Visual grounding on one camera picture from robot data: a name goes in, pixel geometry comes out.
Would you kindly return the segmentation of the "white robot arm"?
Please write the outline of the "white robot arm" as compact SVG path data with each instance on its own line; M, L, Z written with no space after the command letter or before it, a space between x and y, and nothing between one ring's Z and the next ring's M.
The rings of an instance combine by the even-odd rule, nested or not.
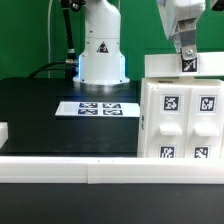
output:
M165 35L184 62L197 58L196 22L205 0L156 0ZM120 51L121 14L108 0L60 0L66 27L67 62L77 87L108 91L126 85L125 57ZM85 10L85 49L77 55L69 12Z

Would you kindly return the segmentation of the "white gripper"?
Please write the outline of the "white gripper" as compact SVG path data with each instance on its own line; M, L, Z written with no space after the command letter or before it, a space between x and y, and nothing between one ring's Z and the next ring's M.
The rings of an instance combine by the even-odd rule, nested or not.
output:
M196 23L205 11L205 0L156 0L165 36L180 43L182 58L197 57Z

